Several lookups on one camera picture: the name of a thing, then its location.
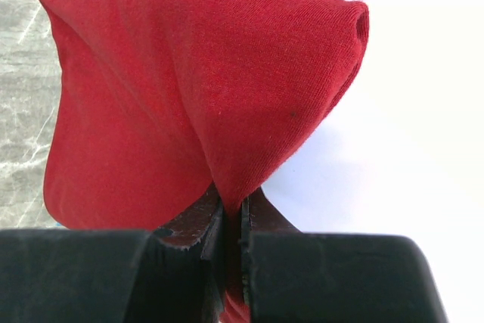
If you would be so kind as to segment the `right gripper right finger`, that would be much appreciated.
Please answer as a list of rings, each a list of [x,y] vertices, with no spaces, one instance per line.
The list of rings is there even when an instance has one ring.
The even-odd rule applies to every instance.
[[[304,233],[253,192],[241,208],[244,299],[253,322],[444,322],[412,239]]]

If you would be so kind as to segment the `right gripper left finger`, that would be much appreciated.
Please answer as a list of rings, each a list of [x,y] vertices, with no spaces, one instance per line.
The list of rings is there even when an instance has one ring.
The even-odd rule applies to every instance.
[[[3,322],[216,322],[223,208],[210,186],[154,231],[4,229]]]

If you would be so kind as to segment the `red t shirt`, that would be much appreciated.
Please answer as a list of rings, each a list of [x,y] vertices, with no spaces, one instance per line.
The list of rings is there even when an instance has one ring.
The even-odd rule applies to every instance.
[[[369,10],[346,0],[39,0],[61,67],[45,169],[68,228],[154,229],[214,185],[223,322],[247,322],[240,206],[356,77]]]

